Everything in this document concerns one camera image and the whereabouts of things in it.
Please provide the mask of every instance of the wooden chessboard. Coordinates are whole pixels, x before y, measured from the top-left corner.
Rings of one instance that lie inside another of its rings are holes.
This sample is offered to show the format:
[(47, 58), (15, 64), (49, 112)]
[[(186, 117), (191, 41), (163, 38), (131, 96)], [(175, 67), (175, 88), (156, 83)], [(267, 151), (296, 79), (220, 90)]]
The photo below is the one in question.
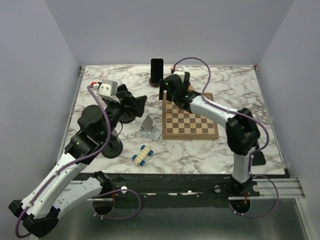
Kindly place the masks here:
[[(212, 93), (204, 96), (213, 101)], [(171, 140), (217, 140), (217, 123), (199, 114), (179, 109), (172, 101), (162, 101), (162, 138)]]

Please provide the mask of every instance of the gray wall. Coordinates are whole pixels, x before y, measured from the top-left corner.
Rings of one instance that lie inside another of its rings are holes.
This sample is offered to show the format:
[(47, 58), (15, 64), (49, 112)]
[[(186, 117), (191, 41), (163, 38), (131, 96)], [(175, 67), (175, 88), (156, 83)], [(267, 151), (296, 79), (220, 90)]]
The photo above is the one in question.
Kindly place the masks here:
[(257, 64), (293, 0), (45, 0), (82, 65)]
[(257, 68), (280, 148), (320, 235), (320, 1), (295, 0)]
[(8, 205), (54, 166), (79, 70), (43, 0), (1, 1), (0, 33), (0, 239), (12, 240)]

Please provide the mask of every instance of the black phone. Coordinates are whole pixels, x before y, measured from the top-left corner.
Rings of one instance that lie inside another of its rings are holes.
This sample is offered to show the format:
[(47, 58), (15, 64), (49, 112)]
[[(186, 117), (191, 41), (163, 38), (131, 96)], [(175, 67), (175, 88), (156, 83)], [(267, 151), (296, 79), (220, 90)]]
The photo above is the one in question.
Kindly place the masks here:
[(164, 60), (162, 58), (151, 59), (150, 81), (152, 84), (159, 85), (164, 78)]

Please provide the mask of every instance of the marble surface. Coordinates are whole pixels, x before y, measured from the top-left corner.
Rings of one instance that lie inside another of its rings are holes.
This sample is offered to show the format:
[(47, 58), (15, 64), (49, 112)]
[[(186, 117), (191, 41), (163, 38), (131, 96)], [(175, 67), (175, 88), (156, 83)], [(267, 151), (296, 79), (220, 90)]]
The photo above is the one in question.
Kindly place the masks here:
[[(171, 66), (164, 67), (164, 74), (170, 73)], [(201, 92), (208, 78), (208, 70), (203, 66), (182, 66), (190, 72), (191, 85)], [(278, 147), (275, 141), (266, 106), (258, 85), (255, 71), (251, 66), (212, 66), (212, 79), (206, 92), (213, 93), (214, 101), (227, 107), (249, 108), (254, 117), (259, 119), (270, 133), (270, 144), (263, 151), (266, 165), (253, 166), (254, 174), (284, 174)], [(123, 143), (122, 154), (115, 159), (104, 158), (101, 154), (83, 171), (92, 173), (145, 173), (145, 174), (231, 174), (233, 171), (233, 153), (227, 145), (226, 132), (218, 126), (218, 140), (163, 140), (153, 141), (139, 133), (139, 128), (146, 114), (149, 114), (162, 129), (162, 101), (158, 100), (159, 89), (149, 85), (149, 65), (102, 65), (87, 66), (80, 87), (75, 109), (72, 115), (66, 143), (75, 134), (79, 126), (77, 119), (82, 110), (95, 101), (87, 91), (91, 82), (102, 79), (126, 84), (133, 96), (147, 95), (144, 115), (135, 121), (123, 125), (119, 135)], [(259, 144), (266, 141), (262, 131)], [(144, 166), (135, 166), (132, 156), (140, 152), (141, 145), (151, 146), (153, 156), (147, 156)]]

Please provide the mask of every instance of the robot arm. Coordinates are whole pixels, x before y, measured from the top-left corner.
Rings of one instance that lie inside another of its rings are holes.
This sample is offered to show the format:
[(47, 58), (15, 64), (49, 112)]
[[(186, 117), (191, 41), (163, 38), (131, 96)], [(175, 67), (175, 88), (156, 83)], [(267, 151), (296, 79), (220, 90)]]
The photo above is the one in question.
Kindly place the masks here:
[[(110, 87), (109, 93), (102, 90), (103, 88), (99, 90), (101, 86)], [(98, 90), (97, 94), (107, 103), (105, 112), (111, 132), (114, 132), (124, 114), (141, 117), (147, 100), (147, 96), (133, 97), (124, 84), (117, 87), (114, 95), (113, 91), (110, 91), (114, 87), (117, 86), (111, 86), (108, 81), (93, 86), (94, 90)], [(27, 197), (14, 200), (9, 205), (10, 211), (23, 221), (23, 226), (28, 232), (38, 238), (51, 232), (62, 215), (78, 203), (113, 190), (111, 180), (100, 171), (81, 185), (63, 192), (75, 176), (94, 160), (97, 156), (95, 153), (101, 149), (107, 138), (107, 124), (99, 106), (87, 106), (77, 123), (80, 130), (71, 138), (64, 154), (47, 177)], [(117, 137), (111, 133), (110, 141), (106, 143), (107, 147), (112, 149), (116, 141)]]
[(188, 72), (177, 71), (176, 74), (169, 75), (160, 82), (159, 99), (163, 99), (163, 92), (166, 90), (166, 100), (173, 101), (182, 110), (202, 115), (222, 126), (226, 130), (228, 146), (233, 151), (232, 177), (244, 184), (251, 177), (250, 155), (256, 148), (260, 132), (253, 121), (229, 111), (252, 117), (251, 112), (247, 108), (237, 110), (215, 102), (216, 106), (228, 109), (228, 112), (210, 106), (203, 100), (201, 93), (188, 90), (189, 80)]

